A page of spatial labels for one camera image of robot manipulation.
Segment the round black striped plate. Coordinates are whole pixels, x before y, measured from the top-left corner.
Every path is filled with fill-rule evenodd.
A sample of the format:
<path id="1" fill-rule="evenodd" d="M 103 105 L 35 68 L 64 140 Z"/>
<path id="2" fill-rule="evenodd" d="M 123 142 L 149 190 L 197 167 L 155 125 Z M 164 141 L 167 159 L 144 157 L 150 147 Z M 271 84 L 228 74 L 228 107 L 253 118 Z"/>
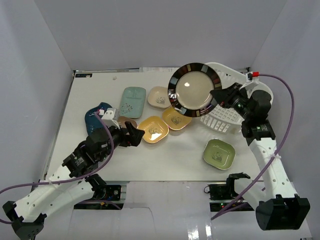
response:
<path id="1" fill-rule="evenodd" d="M 187 63 L 171 76 L 167 95 L 173 109 L 179 114 L 198 118 L 210 113 L 217 105 L 211 94 L 221 90 L 218 73 L 204 63 Z"/>

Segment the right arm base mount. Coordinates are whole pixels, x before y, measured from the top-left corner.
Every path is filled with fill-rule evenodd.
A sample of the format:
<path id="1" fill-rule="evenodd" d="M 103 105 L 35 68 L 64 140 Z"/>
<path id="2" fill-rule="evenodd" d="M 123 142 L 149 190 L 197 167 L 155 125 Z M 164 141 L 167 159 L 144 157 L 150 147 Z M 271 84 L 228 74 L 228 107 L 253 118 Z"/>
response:
<path id="1" fill-rule="evenodd" d="M 232 173 L 225 182 L 208 183 L 203 192 L 209 196 L 209 206 L 211 213 L 217 213 L 238 196 L 235 192 L 234 183 L 239 179 L 250 179 L 246 173 Z"/>

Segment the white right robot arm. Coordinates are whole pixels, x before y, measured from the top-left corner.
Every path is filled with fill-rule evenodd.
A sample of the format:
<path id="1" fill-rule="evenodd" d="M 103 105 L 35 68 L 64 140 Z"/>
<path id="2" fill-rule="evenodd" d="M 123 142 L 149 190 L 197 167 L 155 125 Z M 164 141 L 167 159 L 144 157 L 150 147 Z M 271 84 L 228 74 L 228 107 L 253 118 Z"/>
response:
<path id="1" fill-rule="evenodd" d="M 276 135 L 267 119 L 272 96 L 261 89 L 248 96 L 238 83 L 210 94 L 219 106 L 232 108 L 243 118 L 241 132 L 260 169 L 255 179 L 243 172 L 229 175 L 226 195 L 244 199 L 263 231 L 298 230 L 311 206 L 291 184 L 278 154 Z"/>

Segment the dark blue leaf plate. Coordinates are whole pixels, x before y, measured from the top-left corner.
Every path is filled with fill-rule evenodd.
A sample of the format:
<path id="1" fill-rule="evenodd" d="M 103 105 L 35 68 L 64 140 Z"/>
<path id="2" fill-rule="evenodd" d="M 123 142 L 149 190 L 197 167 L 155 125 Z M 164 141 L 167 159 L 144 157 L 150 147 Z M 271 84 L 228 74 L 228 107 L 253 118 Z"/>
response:
<path id="1" fill-rule="evenodd" d="M 84 115 L 84 122 L 86 127 L 86 132 L 88 135 L 91 135 L 95 129 L 103 128 L 100 121 L 95 117 L 95 113 L 99 110 L 106 111 L 108 108 L 112 108 L 112 106 L 106 102 L 101 102 L 98 106 L 89 109 Z"/>

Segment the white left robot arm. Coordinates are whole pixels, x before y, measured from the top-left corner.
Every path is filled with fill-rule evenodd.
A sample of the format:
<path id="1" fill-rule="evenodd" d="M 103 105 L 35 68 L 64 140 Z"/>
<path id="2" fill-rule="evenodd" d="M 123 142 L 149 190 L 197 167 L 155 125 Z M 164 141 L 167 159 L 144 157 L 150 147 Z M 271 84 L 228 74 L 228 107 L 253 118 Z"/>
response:
<path id="1" fill-rule="evenodd" d="M 106 196 L 107 183 L 97 171 L 111 159 L 116 147 L 137 147 L 145 134 L 129 121 L 125 126 L 95 129 L 46 181 L 34 183 L 28 195 L 2 206 L 19 239 L 34 238 L 44 228 L 45 219 L 65 207 Z"/>

